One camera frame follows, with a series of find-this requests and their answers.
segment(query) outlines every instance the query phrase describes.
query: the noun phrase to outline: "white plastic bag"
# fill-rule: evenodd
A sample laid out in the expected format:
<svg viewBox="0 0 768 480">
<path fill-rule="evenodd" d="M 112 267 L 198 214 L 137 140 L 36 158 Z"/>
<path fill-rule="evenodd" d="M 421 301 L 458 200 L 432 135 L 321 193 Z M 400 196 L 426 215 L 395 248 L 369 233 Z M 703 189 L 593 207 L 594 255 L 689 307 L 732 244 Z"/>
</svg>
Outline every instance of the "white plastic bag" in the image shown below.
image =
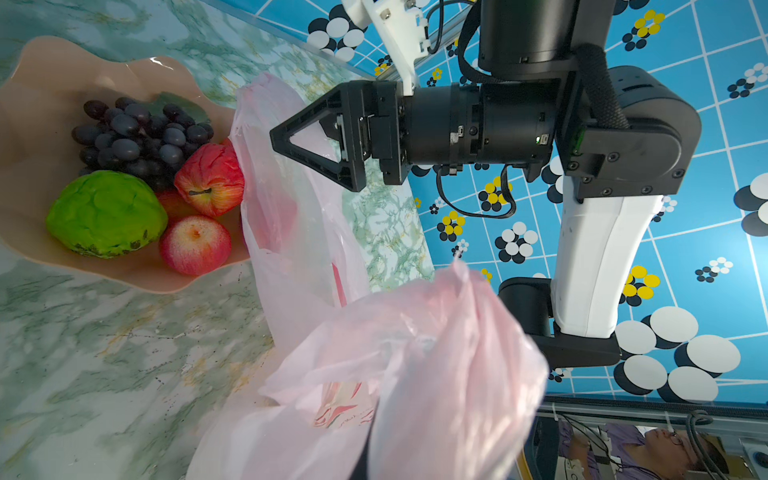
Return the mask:
<svg viewBox="0 0 768 480">
<path fill-rule="evenodd" d="M 371 480 L 504 478 L 544 394 L 544 357 L 460 261 L 434 283 L 366 296 L 335 184 L 272 152 L 268 130 L 302 107 L 263 76 L 238 92 L 232 135 L 259 295 L 287 353 L 259 394 L 279 406 L 228 401 L 187 480 L 347 480 L 369 431 Z M 303 133 L 296 143 L 332 157 L 319 127 Z"/>
</svg>

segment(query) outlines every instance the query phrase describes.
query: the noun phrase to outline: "green marble surface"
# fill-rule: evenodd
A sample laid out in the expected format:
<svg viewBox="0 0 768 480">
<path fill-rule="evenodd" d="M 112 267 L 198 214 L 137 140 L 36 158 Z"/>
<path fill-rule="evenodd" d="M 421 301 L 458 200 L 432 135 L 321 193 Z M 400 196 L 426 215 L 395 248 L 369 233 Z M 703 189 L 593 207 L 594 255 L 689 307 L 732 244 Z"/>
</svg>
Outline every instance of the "green marble surface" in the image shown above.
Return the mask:
<svg viewBox="0 0 768 480">
<path fill-rule="evenodd" d="M 112 61 L 166 55 L 233 107 L 268 71 L 305 99 L 354 74 L 198 0 L 0 2 L 0 81 L 56 35 Z M 432 275 L 408 185 L 345 194 L 372 290 Z M 171 295 L 0 247 L 0 478 L 183 478 L 204 426 L 272 346 L 249 263 Z"/>
</svg>

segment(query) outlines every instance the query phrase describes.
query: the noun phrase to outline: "apple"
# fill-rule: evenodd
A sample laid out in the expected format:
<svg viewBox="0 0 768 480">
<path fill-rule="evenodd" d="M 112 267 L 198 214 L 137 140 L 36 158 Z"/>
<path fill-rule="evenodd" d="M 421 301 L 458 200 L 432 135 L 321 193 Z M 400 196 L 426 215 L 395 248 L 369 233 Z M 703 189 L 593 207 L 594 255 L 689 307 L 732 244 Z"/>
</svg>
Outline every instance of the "apple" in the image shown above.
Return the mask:
<svg viewBox="0 0 768 480">
<path fill-rule="evenodd" d="M 201 214 L 219 217 L 243 201 L 245 177 L 231 145 L 205 144 L 176 173 L 174 185 Z"/>
<path fill-rule="evenodd" d="M 165 213 L 168 214 L 169 225 L 191 215 L 200 215 L 200 212 L 192 208 L 175 190 L 157 192 L 155 195 L 165 209 Z"/>
<path fill-rule="evenodd" d="M 160 256 L 185 275 L 213 272 L 227 261 L 232 239 L 224 225 L 205 215 L 185 217 L 170 225 L 160 238 Z"/>
</svg>

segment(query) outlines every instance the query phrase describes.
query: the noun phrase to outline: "person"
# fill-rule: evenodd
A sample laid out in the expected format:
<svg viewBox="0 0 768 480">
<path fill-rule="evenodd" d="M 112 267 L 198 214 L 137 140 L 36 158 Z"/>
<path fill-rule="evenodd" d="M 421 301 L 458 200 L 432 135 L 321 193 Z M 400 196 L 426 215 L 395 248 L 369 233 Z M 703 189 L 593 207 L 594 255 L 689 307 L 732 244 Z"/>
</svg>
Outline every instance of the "person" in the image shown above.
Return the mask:
<svg viewBox="0 0 768 480">
<path fill-rule="evenodd" d="M 603 480 L 594 456 L 595 452 L 605 455 L 602 444 L 591 441 L 581 425 L 574 429 L 561 420 L 559 428 L 559 455 L 578 460 L 584 468 L 584 480 Z M 620 458 L 623 465 L 621 472 L 616 472 L 616 480 L 682 480 L 688 470 L 706 471 L 685 432 L 654 429 L 643 435 L 634 425 L 615 423 L 602 429 L 611 439 L 611 455 Z M 714 464 L 727 475 L 728 465 L 720 450 L 701 436 L 699 440 Z"/>
</svg>

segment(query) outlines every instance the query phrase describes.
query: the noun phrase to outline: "green fruit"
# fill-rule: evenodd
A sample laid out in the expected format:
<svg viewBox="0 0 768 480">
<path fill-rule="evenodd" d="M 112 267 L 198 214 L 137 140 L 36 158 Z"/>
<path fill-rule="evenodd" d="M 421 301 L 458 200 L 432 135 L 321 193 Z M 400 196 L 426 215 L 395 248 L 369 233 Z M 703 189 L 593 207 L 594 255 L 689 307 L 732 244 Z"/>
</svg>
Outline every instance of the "green fruit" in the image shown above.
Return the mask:
<svg viewBox="0 0 768 480">
<path fill-rule="evenodd" d="M 165 209 L 145 182 L 109 170 L 67 185 L 45 219 L 51 235 L 67 248 L 100 258 L 154 242 L 167 223 Z"/>
</svg>

